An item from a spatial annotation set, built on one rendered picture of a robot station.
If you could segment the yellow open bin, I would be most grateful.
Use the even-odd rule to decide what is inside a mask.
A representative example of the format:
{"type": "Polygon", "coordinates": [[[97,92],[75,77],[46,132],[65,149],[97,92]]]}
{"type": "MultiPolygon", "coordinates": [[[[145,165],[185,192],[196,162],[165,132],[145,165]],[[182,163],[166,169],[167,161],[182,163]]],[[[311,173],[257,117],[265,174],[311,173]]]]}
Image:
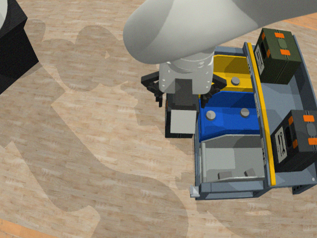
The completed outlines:
{"type": "Polygon", "coordinates": [[[227,86],[220,91],[253,92],[246,57],[216,55],[213,56],[213,74],[226,79],[227,86]],[[232,85],[232,77],[238,77],[240,83],[232,85]]]}

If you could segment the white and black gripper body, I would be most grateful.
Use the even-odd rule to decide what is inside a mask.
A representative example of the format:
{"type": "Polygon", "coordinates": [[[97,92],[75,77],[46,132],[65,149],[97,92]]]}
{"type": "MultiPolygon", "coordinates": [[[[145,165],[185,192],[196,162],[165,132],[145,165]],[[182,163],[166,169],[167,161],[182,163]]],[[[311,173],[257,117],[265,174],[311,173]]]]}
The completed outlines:
{"type": "Polygon", "coordinates": [[[159,90],[175,94],[175,79],[192,79],[193,94],[206,94],[211,89],[213,77],[213,56],[211,63],[197,70],[186,70],[171,62],[159,64],[159,90]]]}

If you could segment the grey open bin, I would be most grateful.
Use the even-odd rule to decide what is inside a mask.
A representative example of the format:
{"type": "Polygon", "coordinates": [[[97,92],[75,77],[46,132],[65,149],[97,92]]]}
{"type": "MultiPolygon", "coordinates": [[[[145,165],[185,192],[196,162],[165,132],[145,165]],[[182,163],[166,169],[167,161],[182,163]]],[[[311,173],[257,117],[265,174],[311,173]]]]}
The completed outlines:
{"type": "Polygon", "coordinates": [[[201,141],[200,183],[264,180],[260,134],[226,134],[201,141]],[[244,172],[254,169],[255,177],[244,172]],[[232,177],[218,179],[218,173],[232,171],[232,177]]]}

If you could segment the blue bin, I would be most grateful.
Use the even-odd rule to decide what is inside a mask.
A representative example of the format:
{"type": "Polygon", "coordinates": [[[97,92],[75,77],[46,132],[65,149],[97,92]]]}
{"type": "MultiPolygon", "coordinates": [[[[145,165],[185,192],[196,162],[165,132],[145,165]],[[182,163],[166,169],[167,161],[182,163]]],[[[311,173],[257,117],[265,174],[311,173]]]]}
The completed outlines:
{"type": "Polygon", "coordinates": [[[199,143],[226,134],[260,134],[253,92],[220,91],[212,95],[201,108],[199,99],[199,143]],[[242,108],[249,110],[246,118],[240,116],[242,108]],[[207,111],[215,112],[215,119],[206,119],[207,111]]]}

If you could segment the grey metal disc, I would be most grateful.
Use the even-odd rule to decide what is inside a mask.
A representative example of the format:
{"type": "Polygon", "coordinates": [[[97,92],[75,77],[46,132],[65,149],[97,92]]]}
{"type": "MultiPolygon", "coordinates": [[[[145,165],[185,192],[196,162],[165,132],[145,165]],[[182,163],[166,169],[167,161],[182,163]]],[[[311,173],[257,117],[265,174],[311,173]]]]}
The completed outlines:
{"type": "Polygon", "coordinates": [[[240,116],[243,118],[246,118],[246,117],[248,117],[248,115],[249,115],[249,110],[246,108],[242,108],[240,111],[240,116]]]}
{"type": "Polygon", "coordinates": [[[237,86],[240,83],[240,79],[238,77],[232,77],[231,83],[232,85],[237,86]]]}
{"type": "Polygon", "coordinates": [[[215,112],[214,111],[208,111],[206,113],[206,119],[210,120],[210,121],[214,120],[215,119],[215,112]]]}

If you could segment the grey metal shelf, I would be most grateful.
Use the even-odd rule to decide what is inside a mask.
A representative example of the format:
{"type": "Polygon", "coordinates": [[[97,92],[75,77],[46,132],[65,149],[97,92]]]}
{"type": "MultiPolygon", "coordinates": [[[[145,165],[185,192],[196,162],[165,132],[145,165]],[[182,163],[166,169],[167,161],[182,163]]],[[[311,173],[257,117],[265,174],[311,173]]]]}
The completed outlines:
{"type": "MultiPolygon", "coordinates": [[[[270,136],[291,110],[317,111],[317,99],[312,82],[296,36],[293,35],[293,38],[302,63],[288,85],[261,83],[270,136]]],[[[317,185],[317,161],[315,161],[300,172],[275,173],[276,185],[271,186],[264,123],[247,42],[244,42],[243,48],[217,46],[214,55],[240,56],[247,59],[259,122],[265,179],[263,181],[202,182],[200,184],[200,143],[197,119],[194,134],[195,186],[190,185],[190,198],[195,198],[195,200],[258,198],[272,188],[285,187],[292,187],[294,195],[317,185]]]]}

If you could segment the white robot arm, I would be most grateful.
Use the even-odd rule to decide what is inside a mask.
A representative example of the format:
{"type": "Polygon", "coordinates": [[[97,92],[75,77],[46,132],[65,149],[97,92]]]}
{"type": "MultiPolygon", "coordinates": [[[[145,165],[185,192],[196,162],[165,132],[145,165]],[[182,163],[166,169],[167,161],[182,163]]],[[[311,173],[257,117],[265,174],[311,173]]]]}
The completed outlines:
{"type": "MultiPolygon", "coordinates": [[[[145,64],[197,70],[218,45],[264,26],[317,13],[317,0],[146,0],[127,19],[123,41],[145,64]]],[[[175,79],[170,133],[195,134],[192,79],[175,79]]]]}

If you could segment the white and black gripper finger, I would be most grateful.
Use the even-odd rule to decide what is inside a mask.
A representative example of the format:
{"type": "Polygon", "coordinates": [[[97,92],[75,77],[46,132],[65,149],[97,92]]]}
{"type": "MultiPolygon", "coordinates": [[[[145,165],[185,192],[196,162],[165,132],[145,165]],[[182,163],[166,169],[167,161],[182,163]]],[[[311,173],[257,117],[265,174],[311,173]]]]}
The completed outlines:
{"type": "Polygon", "coordinates": [[[215,74],[213,74],[212,83],[214,84],[211,85],[210,91],[206,94],[201,94],[200,96],[202,109],[205,108],[206,103],[208,103],[209,99],[212,98],[212,95],[220,92],[221,89],[227,86],[226,79],[215,74]]]}
{"type": "Polygon", "coordinates": [[[147,90],[154,93],[156,102],[159,102],[159,107],[162,107],[162,95],[164,92],[159,90],[159,82],[154,83],[154,81],[158,80],[159,71],[141,77],[141,83],[147,88],[147,90]]]}

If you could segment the yellow flat bar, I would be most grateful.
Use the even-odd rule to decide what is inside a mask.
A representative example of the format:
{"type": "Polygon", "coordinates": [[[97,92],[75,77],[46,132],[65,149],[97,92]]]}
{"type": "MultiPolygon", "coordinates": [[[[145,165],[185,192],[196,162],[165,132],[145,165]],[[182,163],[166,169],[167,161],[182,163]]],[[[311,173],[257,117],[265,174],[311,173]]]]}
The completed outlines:
{"type": "Polygon", "coordinates": [[[270,132],[269,132],[269,127],[268,127],[268,120],[267,120],[267,115],[266,115],[264,97],[263,97],[261,82],[260,82],[260,78],[259,78],[259,73],[258,73],[258,69],[257,69],[257,65],[256,65],[256,60],[255,60],[253,48],[252,48],[251,43],[247,43],[247,45],[248,45],[250,58],[251,58],[252,66],[253,66],[253,71],[254,71],[254,75],[255,75],[255,80],[256,80],[256,85],[257,85],[257,90],[258,90],[258,95],[259,95],[259,100],[260,100],[260,106],[261,106],[261,112],[262,112],[262,117],[263,117],[263,123],[264,123],[264,132],[265,132],[268,164],[269,164],[269,173],[270,173],[270,184],[271,184],[271,186],[275,186],[276,181],[275,181],[274,162],[273,162],[272,146],[271,146],[271,139],[270,139],[270,132]]]}

